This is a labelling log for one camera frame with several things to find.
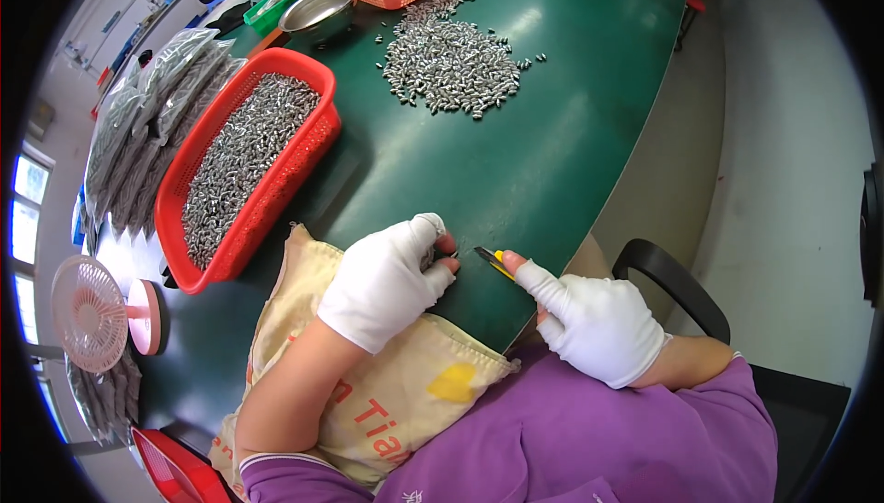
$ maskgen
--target stainless steel bowl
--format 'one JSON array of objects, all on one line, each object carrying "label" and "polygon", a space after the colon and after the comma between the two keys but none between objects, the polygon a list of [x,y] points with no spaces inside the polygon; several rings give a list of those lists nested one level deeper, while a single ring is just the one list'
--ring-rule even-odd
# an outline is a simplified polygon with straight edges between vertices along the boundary
[{"label": "stainless steel bowl", "polygon": [[279,18],[279,28],[293,40],[320,43],[353,23],[356,0],[297,0]]}]

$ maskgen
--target green plastic tray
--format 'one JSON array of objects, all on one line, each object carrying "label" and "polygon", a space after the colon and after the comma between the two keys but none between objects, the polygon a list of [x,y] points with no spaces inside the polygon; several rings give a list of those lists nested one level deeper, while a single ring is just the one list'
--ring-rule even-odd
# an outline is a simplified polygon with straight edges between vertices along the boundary
[{"label": "green plastic tray", "polygon": [[261,37],[266,37],[273,29],[279,24],[279,18],[282,18],[283,13],[294,3],[296,0],[282,0],[273,5],[270,10],[261,14],[260,16],[255,17],[255,14],[261,10],[261,7],[264,6],[268,0],[261,0],[255,6],[249,8],[246,13],[242,15],[242,19],[252,27]]}]

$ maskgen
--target fan grille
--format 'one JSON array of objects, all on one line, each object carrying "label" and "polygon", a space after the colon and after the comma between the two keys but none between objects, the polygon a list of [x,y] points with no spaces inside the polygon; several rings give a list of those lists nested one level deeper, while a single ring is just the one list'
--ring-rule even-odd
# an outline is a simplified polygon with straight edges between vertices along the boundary
[{"label": "fan grille", "polygon": [[58,268],[52,320],[64,351],[83,370],[110,369],[126,348],[123,295],[105,266],[88,255],[74,255]]}]

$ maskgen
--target pile of screws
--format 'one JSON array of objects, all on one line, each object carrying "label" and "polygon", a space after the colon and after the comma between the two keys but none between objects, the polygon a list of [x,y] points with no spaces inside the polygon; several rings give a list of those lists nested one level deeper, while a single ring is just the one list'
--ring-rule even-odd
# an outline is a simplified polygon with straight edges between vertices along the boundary
[{"label": "pile of screws", "polygon": [[476,24],[426,22],[403,32],[387,47],[384,77],[400,102],[417,106],[420,95],[430,113],[472,112],[480,120],[485,109],[500,107],[519,88],[519,70],[507,55],[503,37],[485,35]]},{"label": "pile of screws", "polygon": [[273,161],[319,104],[306,82],[265,74],[206,149],[182,213],[187,255],[205,271]]},{"label": "pile of screws", "polygon": [[[457,7],[465,0],[423,0],[409,5],[402,21],[393,27],[395,39],[387,45],[383,76],[390,92],[402,104],[417,106],[424,97],[430,113],[463,110],[480,120],[491,106],[500,107],[519,89],[520,70],[530,58],[514,61],[506,37],[481,33],[475,23],[455,22]],[[381,35],[376,43],[383,40]],[[546,62],[543,53],[537,62]]]}]

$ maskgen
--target yellow utility knife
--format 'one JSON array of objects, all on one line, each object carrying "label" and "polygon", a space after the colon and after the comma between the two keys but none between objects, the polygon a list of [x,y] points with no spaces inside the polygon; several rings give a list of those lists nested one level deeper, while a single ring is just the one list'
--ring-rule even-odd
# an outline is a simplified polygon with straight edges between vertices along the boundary
[{"label": "yellow utility knife", "polygon": [[506,270],[506,267],[503,266],[503,250],[496,250],[492,253],[490,249],[481,246],[476,246],[473,250],[476,251],[476,254],[479,254],[485,261],[491,264],[494,269],[509,277],[510,280],[515,281],[513,275],[510,275],[509,271]]}]

